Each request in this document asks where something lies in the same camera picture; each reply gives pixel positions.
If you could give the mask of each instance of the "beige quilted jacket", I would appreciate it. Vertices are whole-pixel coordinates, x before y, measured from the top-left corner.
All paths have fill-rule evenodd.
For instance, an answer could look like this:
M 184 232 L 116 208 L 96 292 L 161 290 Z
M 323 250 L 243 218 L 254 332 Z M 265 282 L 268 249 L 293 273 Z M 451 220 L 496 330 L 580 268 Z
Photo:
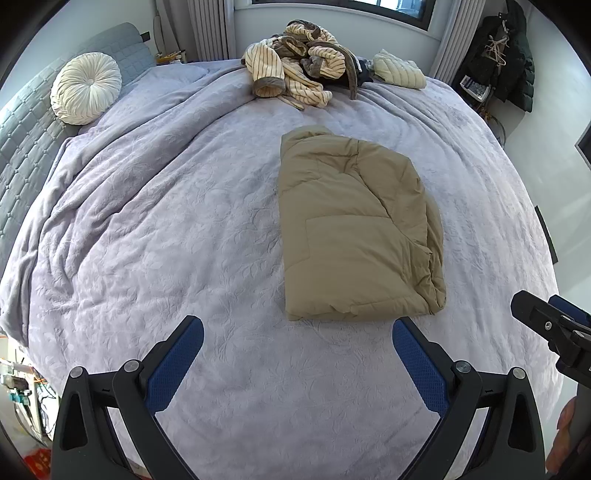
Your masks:
M 279 210 L 290 320 L 443 308 L 443 230 L 411 161 L 320 126 L 283 135 Z

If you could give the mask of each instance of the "gray upholstered headboard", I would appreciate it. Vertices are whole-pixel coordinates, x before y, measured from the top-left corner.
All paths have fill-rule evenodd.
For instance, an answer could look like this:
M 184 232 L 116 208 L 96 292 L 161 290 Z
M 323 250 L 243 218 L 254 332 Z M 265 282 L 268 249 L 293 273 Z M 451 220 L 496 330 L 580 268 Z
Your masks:
M 124 86 L 155 65 L 138 30 L 130 23 L 117 25 L 45 67 L 0 110 L 0 275 L 61 144 L 78 133 L 79 127 L 53 113 L 51 85 L 68 60 L 91 51 L 117 61 Z

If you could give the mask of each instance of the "pile of clothes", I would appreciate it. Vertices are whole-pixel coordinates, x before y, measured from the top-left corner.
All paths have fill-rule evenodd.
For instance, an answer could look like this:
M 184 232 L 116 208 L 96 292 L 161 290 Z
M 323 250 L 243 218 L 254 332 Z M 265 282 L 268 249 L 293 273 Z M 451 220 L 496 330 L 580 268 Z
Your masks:
M 372 81 L 364 62 L 330 32 L 305 20 L 293 20 L 282 35 L 250 45 L 242 62 L 252 74 L 254 95 L 278 97 L 299 110 L 328 104 L 332 92 L 323 85 L 345 85 L 355 100 L 358 86 Z

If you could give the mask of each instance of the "white wall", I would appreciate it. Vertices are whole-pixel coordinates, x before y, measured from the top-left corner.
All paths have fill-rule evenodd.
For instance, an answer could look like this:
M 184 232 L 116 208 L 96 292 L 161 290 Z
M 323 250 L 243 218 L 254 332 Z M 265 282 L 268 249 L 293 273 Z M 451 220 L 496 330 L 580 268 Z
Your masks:
M 437 0 L 428 31 L 379 15 L 346 8 L 310 4 L 236 3 L 236 52 L 242 55 L 251 43 L 269 38 L 291 20 L 301 18 L 321 25 L 356 55 L 372 58 L 382 48 L 414 60 L 424 73 L 431 64 L 447 25 L 453 0 Z
M 29 43 L 0 89 L 0 108 L 40 70 L 97 33 L 120 23 L 149 31 L 146 45 L 156 53 L 154 0 L 70 0 Z
M 561 296 L 591 312 L 591 170 L 574 147 L 591 119 L 591 77 L 535 8 L 527 37 L 535 64 L 533 110 L 496 101 L 491 113 L 505 126 L 505 151 L 544 216 L 558 255 Z M 558 405 L 543 424 L 546 451 L 561 409 L 575 394 L 576 383 L 565 378 Z

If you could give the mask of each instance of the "puffer jacket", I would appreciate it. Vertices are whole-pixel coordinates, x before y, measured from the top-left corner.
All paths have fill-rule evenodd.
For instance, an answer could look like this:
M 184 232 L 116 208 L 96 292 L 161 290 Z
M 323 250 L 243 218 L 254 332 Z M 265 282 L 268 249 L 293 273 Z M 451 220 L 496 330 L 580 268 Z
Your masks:
M 407 157 L 295 129 L 281 140 L 279 211 L 290 320 L 392 320 L 445 305 L 439 210 Z
M 527 20 L 521 6 L 514 0 L 506 0 L 507 14 L 486 17 L 474 35 L 466 57 L 462 61 L 452 87 L 462 92 L 460 82 L 468 75 L 478 83 L 495 87 L 495 96 L 503 102 L 509 100 L 523 111 L 531 112 L 534 101 L 534 60 L 527 40 Z M 509 30 L 509 41 L 504 50 L 506 65 L 500 73 L 494 60 L 483 57 L 482 52 L 502 28 Z

